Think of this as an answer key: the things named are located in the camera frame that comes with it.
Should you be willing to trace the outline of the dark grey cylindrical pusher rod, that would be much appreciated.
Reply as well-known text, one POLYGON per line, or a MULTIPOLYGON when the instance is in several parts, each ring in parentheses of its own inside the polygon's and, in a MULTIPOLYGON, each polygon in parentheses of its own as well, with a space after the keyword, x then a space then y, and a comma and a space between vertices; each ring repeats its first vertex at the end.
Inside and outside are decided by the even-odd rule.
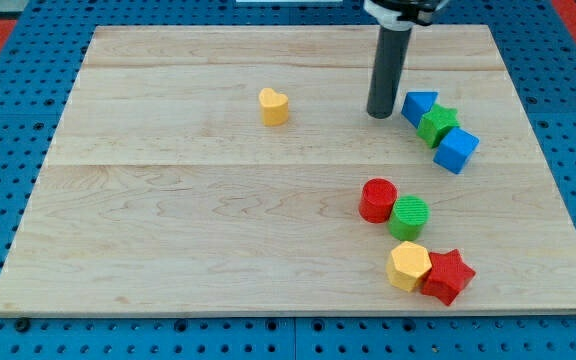
POLYGON ((373 118, 385 119, 392 115, 411 32, 411 29, 379 28, 366 105, 367 113, 373 118))

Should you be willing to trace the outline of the white black robot end mount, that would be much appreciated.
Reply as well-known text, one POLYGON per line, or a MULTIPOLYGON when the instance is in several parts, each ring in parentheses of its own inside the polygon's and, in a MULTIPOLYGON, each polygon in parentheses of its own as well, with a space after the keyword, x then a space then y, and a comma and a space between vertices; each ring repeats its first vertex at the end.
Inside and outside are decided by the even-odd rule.
POLYGON ((429 26, 449 0, 365 0, 363 10, 391 31, 407 31, 414 25, 429 26))

